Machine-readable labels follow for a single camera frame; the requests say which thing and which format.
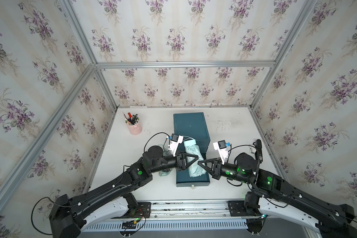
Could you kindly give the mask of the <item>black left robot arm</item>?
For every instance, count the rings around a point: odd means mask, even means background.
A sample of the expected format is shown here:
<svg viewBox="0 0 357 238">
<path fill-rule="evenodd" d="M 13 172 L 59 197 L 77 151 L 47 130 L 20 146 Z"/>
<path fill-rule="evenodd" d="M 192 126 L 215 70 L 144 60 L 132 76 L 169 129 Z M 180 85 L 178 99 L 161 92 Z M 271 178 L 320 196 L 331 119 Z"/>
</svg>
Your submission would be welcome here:
<svg viewBox="0 0 357 238">
<path fill-rule="evenodd" d="M 198 159 L 199 156 L 184 152 L 164 156 L 161 147 L 150 147 L 137 162 L 130 165 L 112 181 L 90 192 L 72 198 L 64 194 L 53 201 L 49 214 L 50 236 L 54 238 L 78 237 L 84 225 L 88 224 L 86 218 L 90 214 L 112 200 L 146 185 L 152 181 L 153 173 L 173 168 L 184 171 Z"/>
</svg>

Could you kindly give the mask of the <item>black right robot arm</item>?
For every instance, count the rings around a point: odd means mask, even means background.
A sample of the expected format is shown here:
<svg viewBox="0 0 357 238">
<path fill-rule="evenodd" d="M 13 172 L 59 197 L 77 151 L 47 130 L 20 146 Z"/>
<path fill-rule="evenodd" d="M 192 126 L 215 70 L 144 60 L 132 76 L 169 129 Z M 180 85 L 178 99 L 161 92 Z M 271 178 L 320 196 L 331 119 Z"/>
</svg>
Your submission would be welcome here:
<svg viewBox="0 0 357 238">
<path fill-rule="evenodd" d="M 348 204 L 335 205 L 318 199 L 280 176 L 260 169 L 262 157 L 255 152 L 239 154 L 233 163 L 220 158 L 199 161 L 214 179 L 225 177 L 247 184 L 245 199 L 230 202 L 232 216 L 277 216 L 304 225 L 320 233 L 323 238 L 357 238 L 357 229 L 351 225 L 355 212 Z"/>
</svg>

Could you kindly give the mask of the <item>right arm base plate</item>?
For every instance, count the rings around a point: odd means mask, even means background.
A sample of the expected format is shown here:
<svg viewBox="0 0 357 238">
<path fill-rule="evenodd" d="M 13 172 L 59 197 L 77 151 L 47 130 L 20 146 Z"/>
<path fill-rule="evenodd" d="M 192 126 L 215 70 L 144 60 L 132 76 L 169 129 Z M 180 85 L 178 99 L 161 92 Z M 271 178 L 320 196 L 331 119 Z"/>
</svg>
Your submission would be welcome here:
<svg viewBox="0 0 357 238">
<path fill-rule="evenodd" d="M 262 217 L 259 211 L 260 197 L 253 192 L 248 192 L 243 200 L 228 201 L 228 208 L 232 217 Z"/>
</svg>

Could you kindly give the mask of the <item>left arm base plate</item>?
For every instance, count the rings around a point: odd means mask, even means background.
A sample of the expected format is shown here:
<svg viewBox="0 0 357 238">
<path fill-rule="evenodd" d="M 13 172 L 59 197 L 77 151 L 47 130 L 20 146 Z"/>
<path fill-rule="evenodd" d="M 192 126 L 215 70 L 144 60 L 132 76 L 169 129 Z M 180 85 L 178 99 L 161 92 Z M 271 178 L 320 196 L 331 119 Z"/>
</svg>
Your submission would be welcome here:
<svg viewBox="0 0 357 238">
<path fill-rule="evenodd" d="M 127 212 L 122 216 L 122 218 L 149 218 L 151 214 L 151 202 L 141 202 L 137 201 L 132 193 L 128 193 L 123 196 L 126 199 Z"/>
</svg>

